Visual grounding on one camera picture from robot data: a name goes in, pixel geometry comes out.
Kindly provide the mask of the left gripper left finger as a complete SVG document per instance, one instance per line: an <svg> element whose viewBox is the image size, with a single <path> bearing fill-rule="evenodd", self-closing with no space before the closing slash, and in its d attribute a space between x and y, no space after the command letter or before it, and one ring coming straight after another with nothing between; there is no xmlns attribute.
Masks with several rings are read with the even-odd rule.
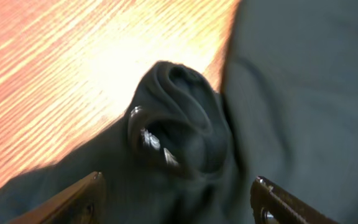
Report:
<svg viewBox="0 0 358 224"><path fill-rule="evenodd" d="M102 173L92 172L10 224L97 224L103 219L106 183Z"/></svg>

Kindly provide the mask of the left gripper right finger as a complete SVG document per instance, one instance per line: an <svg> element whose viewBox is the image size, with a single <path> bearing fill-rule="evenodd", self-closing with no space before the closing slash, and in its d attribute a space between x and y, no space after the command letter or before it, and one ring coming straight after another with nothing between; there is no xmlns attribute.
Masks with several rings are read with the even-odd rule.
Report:
<svg viewBox="0 0 358 224"><path fill-rule="evenodd" d="M250 205L256 224L337 224L263 176L252 183Z"/></svg>

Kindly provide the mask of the black t-shirt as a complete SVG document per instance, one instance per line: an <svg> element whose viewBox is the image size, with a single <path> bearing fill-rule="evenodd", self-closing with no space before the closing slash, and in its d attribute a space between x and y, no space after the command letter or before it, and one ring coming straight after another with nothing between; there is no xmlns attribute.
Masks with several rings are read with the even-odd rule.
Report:
<svg viewBox="0 0 358 224"><path fill-rule="evenodd" d="M104 205L74 205L69 223L252 223L258 176L358 223L358 0L241 1L222 92L157 62L119 121L0 188L0 223L94 171Z"/></svg>

